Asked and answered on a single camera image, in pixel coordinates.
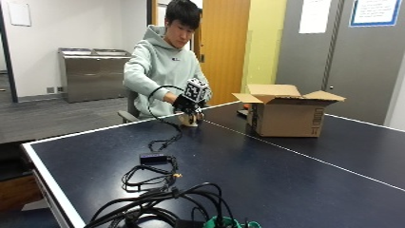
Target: young man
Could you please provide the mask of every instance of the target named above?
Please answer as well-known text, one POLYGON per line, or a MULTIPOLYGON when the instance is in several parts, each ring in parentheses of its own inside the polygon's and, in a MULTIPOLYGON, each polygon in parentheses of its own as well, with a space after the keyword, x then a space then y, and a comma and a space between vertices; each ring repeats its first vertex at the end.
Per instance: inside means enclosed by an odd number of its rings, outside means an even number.
POLYGON ((173 103, 181 90, 158 89, 160 86, 186 88, 188 79, 208 83, 194 53, 184 46, 200 25, 200 9, 190 0, 172 0, 166 5, 164 27, 148 26, 137 43, 132 59, 124 68, 124 85, 138 93, 136 108, 140 119, 173 114, 173 103))

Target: cardboard box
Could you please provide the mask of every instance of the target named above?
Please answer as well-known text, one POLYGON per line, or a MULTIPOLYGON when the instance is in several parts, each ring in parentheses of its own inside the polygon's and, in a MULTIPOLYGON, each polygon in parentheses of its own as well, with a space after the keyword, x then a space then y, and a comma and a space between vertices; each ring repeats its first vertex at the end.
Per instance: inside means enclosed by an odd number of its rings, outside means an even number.
POLYGON ((248 123, 261 136, 318 137, 325 107, 344 97, 325 91, 301 95, 294 85, 248 85, 249 94, 233 93, 250 104, 248 123))

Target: light green hoodie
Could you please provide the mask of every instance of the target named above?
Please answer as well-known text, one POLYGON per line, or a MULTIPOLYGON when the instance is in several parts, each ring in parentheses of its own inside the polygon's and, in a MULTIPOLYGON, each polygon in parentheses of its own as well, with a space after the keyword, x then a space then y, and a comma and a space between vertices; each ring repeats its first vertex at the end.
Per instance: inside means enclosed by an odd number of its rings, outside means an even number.
POLYGON ((164 40, 165 27, 148 26, 142 40, 138 41, 132 59, 124 68, 124 85, 138 93, 136 108, 140 118, 149 118, 148 105, 156 116, 173 114, 172 104, 162 102, 168 91, 176 95, 181 90, 161 88, 146 101, 150 92, 158 86, 186 88, 188 79, 197 78, 208 83, 194 53, 185 48, 176 48, 164 40))

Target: black hair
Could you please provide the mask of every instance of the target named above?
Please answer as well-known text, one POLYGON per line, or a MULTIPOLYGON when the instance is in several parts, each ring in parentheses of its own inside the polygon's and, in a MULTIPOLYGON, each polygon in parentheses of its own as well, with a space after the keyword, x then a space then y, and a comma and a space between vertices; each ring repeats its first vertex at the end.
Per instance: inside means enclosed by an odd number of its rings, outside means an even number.
POLYGON ((190 29, 200 26, 200 8, 190 0, 172 0, 165 9, 165 19, 170 24, 174 20, 190 29))

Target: hood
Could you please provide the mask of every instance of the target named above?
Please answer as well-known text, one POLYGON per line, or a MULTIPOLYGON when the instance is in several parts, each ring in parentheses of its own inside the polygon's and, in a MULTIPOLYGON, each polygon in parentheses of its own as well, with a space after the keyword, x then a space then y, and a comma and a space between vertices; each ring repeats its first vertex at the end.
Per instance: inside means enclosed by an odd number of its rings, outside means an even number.
POLYGON ((168 49, 178 49, 166 43, 164 37, 165 37, 165 27, 148 26, 148 30, 142 36, 142 40, 148 41, 153 46, 160 46, 168 49))

